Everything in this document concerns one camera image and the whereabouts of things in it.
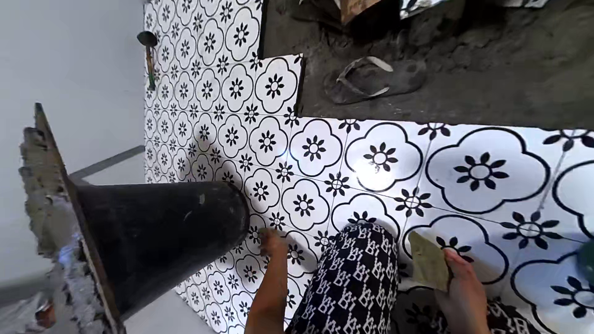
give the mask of floor tile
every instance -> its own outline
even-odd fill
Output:
[[[286,162],[290,128],[278,117],[259,115],[254,119],[249,131],[249,153],[260,166],[278,167]]]
[[[254,104],[261,113],[279,114],[294,110],[301,76],[300,55],[264,59],[256,67]]]
[[[340,168],[348,185],[390,197],[416,187],[429,146],[428,137],[418,134],[422,125],[370,120],[341,125],[351,127]]]
[[[213,148],[218,146],[218,128],[220,125],[220,118],[216,118],[214,114],[209,112],[190,113],[190,117],[195,115],[195,123],[193,129],[194,142],[190,143],[192,149],[199,152],[210,152]]]
[[[245,172],[245,197],[250,209],[261,215],[272,215],[279,211],[282,186],[276,182],[273,172],[257,166]]]
[[[247,61],[260,46],[260,3],[249,0],[232,0],[229,3],[233,10],[226,25],[224,54],[231,62]]]
[[[224,156],[239,159],[248,152],[248,129],[249,125],[237,114],[223,117],[217,131],[217,143]]]
[[[318,179],[336,175],[346,141],[346,133],[338,130],[340,121],[303,117],[298,122],[291,128],[287,157],[287,163],[294,166],[293,172]]]
[[[326,185],[305,177],[291,177],[283,184],[279,215],[287,226],[310,235],[325,231],[333,197]]]
[[[199,1],[196,15],[201,15],[203,21],[202,28],[198,31],[197,53],[204,66],[215,66],[217,60],[224,55],[226,23],[219,19],[221,12],[227,8],[227,2],[225,0]]]
[[[289,276],[300,279],[313,274],[322,255],[322,246],[315,242],[312,236],[296,229],[289,229],[284,237],[289,246],[287,254]]]
[[[561,150],[536,128],[445,126],[431,141],[419,188],[434,206],[470,215],[542,198]]]
[[[242,114],[252,104],[255,69],[247,62],[230,64],[227,68],[221,83],[221,97],[228,112]]]

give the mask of leg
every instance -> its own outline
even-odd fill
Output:
[[[397,241],[380,225],[345,227],[322,254],[287,333],[385,334],[396,300]]]

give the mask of fingers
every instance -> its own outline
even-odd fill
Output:
[[[268,249],[268,241],[271,238],[277,237],[278,233],[276,230],[271,228],[261,228],[258,230],[258,235],[260,236],[260,255],[266,256],[271,255],[270,250]]]
[[[461,279],[477,279],[472,265],[461,258],[455,251],[446,248],[444,249],[444,255],[454,277]]]

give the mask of white wall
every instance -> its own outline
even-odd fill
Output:
[[[143,144],[142,28],[140,0],[2,3],[0,288],[49,268],[35,253],[17,172],[34,102],[43,104],[69,172]],[[139,163],[122,168],[143,173]]]

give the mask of flower pattern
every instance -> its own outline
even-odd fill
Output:
[[[573,316],[578,319],[585,317],[588,310],[594,314],[594,305],[592,304],[592,300],[594,300],[594,285],[589,284],[584,288],[580,281],[572,276],[567,277],[567,283],[573,290],[559,285],[551,286],[553,291],[568,296],[556,299],[554,303],[560,306],[574,305]]]
[[[488,163],[490,158],[491,158],[491,155],[489,154],[489,152],[485,152],[481,155],[480,161],[477,163],[473,157],[467,155],[464,158],[464,161],[470,167],[467,167],[467,166],[454,167],[454,170],[456,172],[466,173],[467,175],[464,175],[464,176],[458,178],[458,180],[456,182],[465,183],[472,179],[473,181],[470,183],[470,190],[472,190],[472,191],[475,191],[479,188],[479,186],[481,185],[481,181],[484,182],[484,184],[486,185],[487,188],[496,189],[497,185],[496,185],[495,181],[493,181],[491,179],[492,177],[495,179],[503,179],[503,178],[508,178],[510,176],[505,172],[493,171],[493,169],[500,168],[503,165],[505,165],[505,160],[501,159],[501,160],[496,160],[492,163]]]
[[[252,157],[248,155],[241,155],[241,159],[239,160],[240,166],[239,168],[242,169],[244,172],[251,171],[251,167],[254,166],[254,163],[251,162]]]
[[[326,192],[332,192],[333,197],[336,197],[336,194],[341,194],[342,196],[344,196],[345,189],[350,188],[349,185],[345,184],[346,181],[349,180],[349,177],[342,177],[342,174],[340,172],[336,174],[336,177],[334,177],[332,173],[330,173],[328,177],[330,177],[330,180],[324,181],[325,184],[329,185],[329,187],[326,188]]]
[[[291,260],[292,264],[301,264],[301,261],[305,261],[303,257],[303,250],[300,250],[297,244],[289,244],[287,251],[287,259]]]
[[[307,157],[309,156],[309,161],[314,161],[314,158],[317,159],[322,159],[322,156],[320,155],[321,153],[326,152],[326,149],[322,146],[322,144],[324,144],[324,140],[323,139],[319,139],[318,140],[318,136],[314,136],[314,138],[310,139],[307,138],[307,145],[303,145],[303,149],[305,150],[305,153],[303,154],[303,156]]]
[[[346,133],[350,133],[351,129],[360,130],[361,127],[357,123],[356,119],[345,119],[338,126],[339,129],[346,127]]]
[[[293,173],[291,171],[291,169],[293,168],[293,165],[288,165],[287,166],[287,162],[285,161],[285,163],[281,163],[279,162],[279,167],[277,169],[275,169],[274,171],[278,173],[278,175],[276,176],[277,179],[280,179],[281,183],[285,183],[285,181],[289,181],[291,182],[291,177],[295,175],[295,173]]]
[[[413,210],[418,216],[425,216],[422,208],[430,209],[433,206],[427,202],[423,202],[424,200],[429,199],[431,197],[430,193],[419,194],[419,188],[416,187],[413,189],[412,194],[408,192],[406,189],[402,189],[402,197],[395,197],[394,200],[402,203],[396,206],[396,211],[402,211],[406,209],[406,216],[410,217],[412,215]]]
[[[588,130],[558,130],[557,134],[547,137],[542,143],[550,145],[563,141],[563,152],[571,150],[576,141],[581,142],[586,147],[594,148],[594,138],[591,135],[592,131]]]
[[[260,149],[264,149],[264,152],[272,151],[272,146],[276,144],[274,141],[274,134],[270,133],[270,130],[267,130],[266,133],[261,133],[262,138],[258,139],[258,142],[261,144]]]
[[[534,241],[534,243],[544,250],[549,248],[548,242],[544,239],[544,237],[550,239],[561,239],[558,233],[546,231],[545,229],[553,228],[559,225],[558,220],[546,220],[542,223],[538,223],[541,219],[540,211],[536,211],[530,215],[530,220],[526,221],[524,216],[519,212],[513,212],[511,217],[516,223],[511,222],[503,222],[501,226],[509,229],[515,229],[515,232],[509,232],[503,235],[504,239],[507,240],[515,240],[520,238],[520,242],[518,243],[518,247],[520,249],[526,248],[530,240]]]
[[[280,96],[280,89],[285,87],[285,84],[281,83],[281,81],[283,81],[283,77],[279,77],[276,73],[274,77],[268,78],[268,84],[265,86],[268,89],[266,96],[272,94],[273,99],[274,95]]]
[[[417,134],[419,136],[429,134],[429,140],[435,139],[438,132],[446,137],[449,137],[451,134],[450,129],[446,127],[445,123],[427,123],[422,125],[425,127],[420,129]]]
[[[398,159],[390,156],[396,152],[396,149],[392,147],[391,149],[386,150],[385,142],[380,144],[379,150],[373,145],[369,145],[369,150],[372,154],[367,153],[363,155],[363,157],[370,160],[370,165],[375,165],[374,168],[376,173],[380,171],[380,167],[382,167],[386,172],[389,172],[391,168],[388,163],[398,162]]]
[[[441,249],[444,249],[444,248],[453,249],[454,251],[456,251],[458,253],[458,255],[461,258],[465,259],[467,262],[470,262],[470,263],[474,262],[473,258],[471,258],[468,255],[462,254],[462,253],[466,253],[466,252],[470,251],[472,249],[472,247],[468,246],[468,245],[456,247],[458,245],[458,238],[451,237],[449,244],[446,244],[446,242],[441,237],[435,237],[435,240],[436,240],[437,244],[439,246],[441,246]]]
[[[315,208],[311,205],[313,201],[313,198],[307,198],[307,194],[303,194],[303,197],[297,195],[297,200],[293,201],[293,204],[296,205],[295,212],[299,212],[302,217],[304,214],[311,216],[310,210],[315,210]]]
[[[283,222],[283,220],[285,219],[284,216],[281,216],[280,213],[272,213],[271,214],[272,217],[268,218],[268,220],[270,221],[270,227],[276,229],[276,230],[283,230],[283,226],[286,226],[286,224]]]

